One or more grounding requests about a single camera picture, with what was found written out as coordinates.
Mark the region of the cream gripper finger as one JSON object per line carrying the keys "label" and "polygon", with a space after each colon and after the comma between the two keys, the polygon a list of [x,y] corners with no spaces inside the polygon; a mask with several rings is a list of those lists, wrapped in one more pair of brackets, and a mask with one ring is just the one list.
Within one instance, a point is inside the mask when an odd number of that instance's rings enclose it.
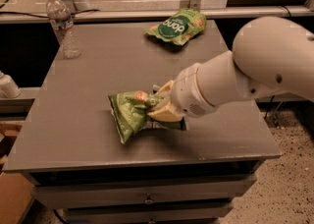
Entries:
{"label": "cream gripper finger", "polygon": [[147,115],[160,122],[178,122],[183,118],[183,115],[171,101],[162,101],[149,109]]}
{"label": "cream gripper finger", "polygon": [[158,89],[156,95],[159,97],[159,106],[165,106],[169,102],[173,85],[173,81],[168,81]]}

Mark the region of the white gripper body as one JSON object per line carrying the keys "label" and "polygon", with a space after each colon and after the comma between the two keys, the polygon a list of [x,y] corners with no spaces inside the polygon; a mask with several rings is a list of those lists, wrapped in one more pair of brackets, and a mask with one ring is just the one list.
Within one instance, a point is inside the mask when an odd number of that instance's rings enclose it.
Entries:
{"label": "white gripper body", "polygon": [[175,107],[188,117],[199,118],[216,111],[206,101],[197,82],[199,63],[180,71],[174,79],[170,100]]}

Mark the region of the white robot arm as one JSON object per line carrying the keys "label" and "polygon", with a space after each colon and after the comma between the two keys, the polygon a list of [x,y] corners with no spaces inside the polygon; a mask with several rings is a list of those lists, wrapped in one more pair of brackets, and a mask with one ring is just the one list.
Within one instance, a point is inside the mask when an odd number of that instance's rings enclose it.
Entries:
{"label": "white robot arm", "polygon": [[284,18],[262,17],[238,31],[231,50],[191,65],[164,84],[148,116],[177,122],[229,102],[283,93],[314,101],[314,33]]}

